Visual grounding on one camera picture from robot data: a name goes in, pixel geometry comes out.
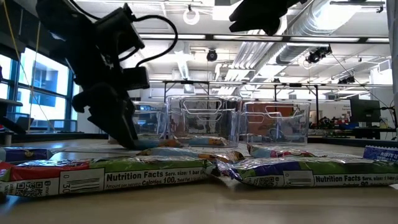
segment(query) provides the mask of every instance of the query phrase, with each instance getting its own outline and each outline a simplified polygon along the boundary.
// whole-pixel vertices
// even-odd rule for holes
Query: blue package
[[[398,149],[377,147],[377,146],[366,146],[363,152],[365,159],[377,159],[391,162],[398,162]]]
[[[182,147],[182,144],[174,139],[138,139],[134,141],[135,150],[143,151],[155,147]]]
[[[50,149],[31,147],[0,147],[0,161],[20,164],[26,161],[50,159],[54,153]]]

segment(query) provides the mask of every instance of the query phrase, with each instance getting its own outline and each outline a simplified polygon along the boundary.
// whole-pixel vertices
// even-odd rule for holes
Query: table
[[[23,144],[65,149],[59,157],[128,154],[75,152],[102,140]],[[309,144],[355,155],[362,148]],[[45,199],[8,197],[1,223],[396,223],[398,187],[264,190],[223,178],[194,184]]]
[[[380,133],[396,133],[394,128],[353,128],[355,138],[380,139]]]

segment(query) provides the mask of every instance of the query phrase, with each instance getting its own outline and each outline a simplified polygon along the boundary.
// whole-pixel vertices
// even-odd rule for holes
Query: computer monitor
[[[351,122],[380,122],[380,102],[378,100],[350,99]]]

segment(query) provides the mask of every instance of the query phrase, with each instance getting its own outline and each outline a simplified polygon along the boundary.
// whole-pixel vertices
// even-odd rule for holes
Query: security camera
[[[215,49],[210,49],[209,53],[207,54],[207,61],[214,62],[217,60],[217,53]]]

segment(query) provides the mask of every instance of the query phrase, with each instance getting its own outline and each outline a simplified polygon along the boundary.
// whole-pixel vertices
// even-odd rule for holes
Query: clear plastic bin
[[[169,96],[169,138],[184,146],[237,147],[241,107],[239,96]]]
[[[136,111],[132,122],[139,139],[164,138],[167,127],[167,107],[165,103],[133,102]]]
[[[241,129],[249,144],[307,144],[310,103],[250,102],[243,106]]]

